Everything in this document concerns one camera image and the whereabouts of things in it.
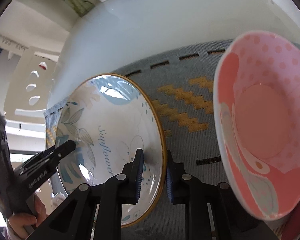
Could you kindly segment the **person's left hand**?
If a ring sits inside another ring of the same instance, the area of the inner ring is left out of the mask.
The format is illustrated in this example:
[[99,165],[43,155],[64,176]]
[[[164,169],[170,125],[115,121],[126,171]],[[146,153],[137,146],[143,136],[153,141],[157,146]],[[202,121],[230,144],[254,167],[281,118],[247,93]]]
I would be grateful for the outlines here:
[[36,194],[34,195],[34,199],[37,215],[33,216],[27,213],[12,215],[7,221],[6,239],[27,239],[30,234],[26,231],[25,226],[32,227],[35,225],[38,227],[48,217],[45,205]]

